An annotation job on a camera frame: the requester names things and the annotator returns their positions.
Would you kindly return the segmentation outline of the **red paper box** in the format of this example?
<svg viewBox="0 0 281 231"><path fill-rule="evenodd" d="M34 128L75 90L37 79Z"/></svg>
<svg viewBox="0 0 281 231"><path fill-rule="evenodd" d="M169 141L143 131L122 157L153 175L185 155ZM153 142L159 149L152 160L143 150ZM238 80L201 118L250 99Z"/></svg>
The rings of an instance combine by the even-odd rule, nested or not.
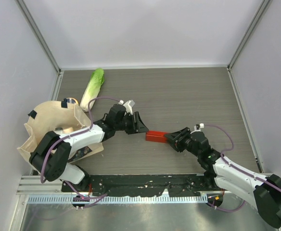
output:
<svg viewBox="0 0 281 231"><path fill-rule="evenodd" d="M167 143L165 135L167 132L149 130L146 132L145 140L151 142Z"/></svg>

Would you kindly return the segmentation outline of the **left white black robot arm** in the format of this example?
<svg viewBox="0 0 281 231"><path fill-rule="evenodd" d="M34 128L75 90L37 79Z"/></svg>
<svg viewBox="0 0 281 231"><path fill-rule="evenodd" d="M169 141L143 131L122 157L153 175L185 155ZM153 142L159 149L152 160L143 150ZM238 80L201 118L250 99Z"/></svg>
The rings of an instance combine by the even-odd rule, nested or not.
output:
<svg viewBox="0 0 281 231"><path fill-rule="evenodd" d="M89 174L81 167L69 163L78 150L100 144L115 135L117 131L126 134L148 132L139 112L132 112L131 106L114 104L102 119L78 131L59 135L47 132L37 148L30 154L30 164L40 173L43 182L65 181L78 192L84 192L89 186Z"/></svg>

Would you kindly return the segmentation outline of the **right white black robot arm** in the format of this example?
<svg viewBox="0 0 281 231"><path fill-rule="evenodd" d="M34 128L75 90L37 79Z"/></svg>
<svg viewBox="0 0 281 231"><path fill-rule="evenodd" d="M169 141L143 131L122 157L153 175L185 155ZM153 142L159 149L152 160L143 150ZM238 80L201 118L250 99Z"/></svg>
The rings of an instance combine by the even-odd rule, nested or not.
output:
<svg viewBox="0 0 281 231"><path fill-rule="evenodd" d="M188 151L197 157L205 170L204 185L209 190L217 187L229 191L255 209L270 226L281 227L281 178L275 174L265 176L248 170L225 156L225 150L213 149L197 124L194 131L184 128L164 135L177 152Z"/></svg>

